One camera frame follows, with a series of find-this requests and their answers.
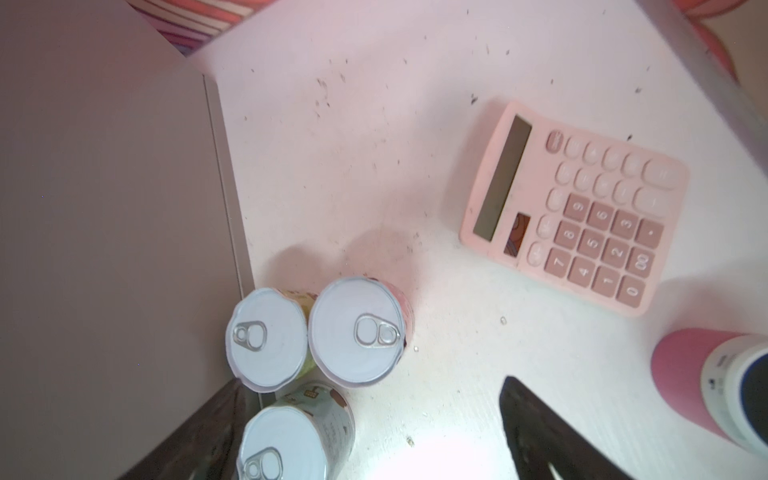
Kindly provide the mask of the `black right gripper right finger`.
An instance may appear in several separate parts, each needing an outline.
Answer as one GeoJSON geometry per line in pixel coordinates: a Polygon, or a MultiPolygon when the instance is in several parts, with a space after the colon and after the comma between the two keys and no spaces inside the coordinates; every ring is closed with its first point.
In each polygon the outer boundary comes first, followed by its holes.
{"type": "Polygon", "coordinates": [[[499,408],[520,479],[629,477],[518,378],[505,378],[499,408]]]}

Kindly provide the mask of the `pink label can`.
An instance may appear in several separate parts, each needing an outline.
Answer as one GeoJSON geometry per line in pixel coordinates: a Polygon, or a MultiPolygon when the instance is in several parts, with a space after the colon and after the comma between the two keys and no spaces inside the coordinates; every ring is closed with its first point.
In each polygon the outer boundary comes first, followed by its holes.
{"type": "Polygon", "coordinates": [[[374,385],[399,363],[414,313],[394,284],[366,276],[339,278],[310,311],[308,345],[320,370],[344,388],[374,385]]]}

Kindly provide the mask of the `blue can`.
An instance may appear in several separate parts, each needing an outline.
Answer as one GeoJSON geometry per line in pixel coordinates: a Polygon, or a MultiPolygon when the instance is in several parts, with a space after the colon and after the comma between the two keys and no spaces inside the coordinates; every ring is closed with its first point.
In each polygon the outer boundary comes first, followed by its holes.
{"type": "Polygon", "coordinates": [[[345,396],[309,382],[246,424],[236,459],[239,479],[335,479],[348,461],[355,422],[345,396]]]}

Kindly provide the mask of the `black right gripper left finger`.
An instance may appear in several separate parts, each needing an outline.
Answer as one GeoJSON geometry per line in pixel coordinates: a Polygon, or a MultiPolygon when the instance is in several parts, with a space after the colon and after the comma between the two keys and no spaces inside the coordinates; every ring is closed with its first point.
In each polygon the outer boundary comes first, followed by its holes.
{"type": "Polygon", "coordinates": [[[246,389],[233,379],[123,479],[234,479],[246,420],[246,389]]]}

